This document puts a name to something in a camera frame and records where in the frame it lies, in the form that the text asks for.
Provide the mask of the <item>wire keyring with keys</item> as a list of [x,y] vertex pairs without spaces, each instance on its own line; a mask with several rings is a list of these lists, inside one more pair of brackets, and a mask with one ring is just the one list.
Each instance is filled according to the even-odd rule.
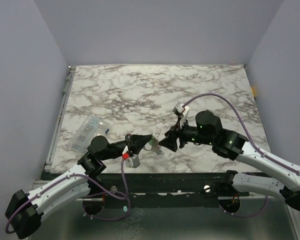
[[161,146],[159,145],[159,141],[154,136],[151,137],[151,140],[146,143],[142,149],[147,152],[153,152],[157,155],[163,153]]

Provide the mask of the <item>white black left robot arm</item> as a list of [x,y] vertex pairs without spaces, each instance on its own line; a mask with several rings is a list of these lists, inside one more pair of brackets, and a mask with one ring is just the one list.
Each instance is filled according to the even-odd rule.
[[12,195],[5,212],[5,232],[17,234],[20,240],[25,239],[41,226],[44,218],[59,207],[80,198],[96,197],[99,193],[128,202],[129,191],[125,178],[125,192],[118,192],[107,190],[97,181],[97,177],[106,168],[104,160],[121,158],[122,162],[138,166],[139,153],[152,138],[150,134],[127,134],[124,140],[109,143],[103,135],[94,137],[87,153],[68,171],[35,190],[19,190]]

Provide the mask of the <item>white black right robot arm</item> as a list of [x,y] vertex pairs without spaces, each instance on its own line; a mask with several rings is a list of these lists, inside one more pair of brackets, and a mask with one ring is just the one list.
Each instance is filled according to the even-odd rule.
[[179,116],[159,145],[173,152],[187,143],[209,145],[218,156],[244,163],[266,174],[261,177],[228,171],[227,179],[219,184],[224,195],[230,196],[236,191],[268,195],[284,200],[300,212],[300,165],[265,151],[238,132],[223,128],[221,119],[209,110],[197,113],[195,122],[196,126],[190,126],[184,116]]

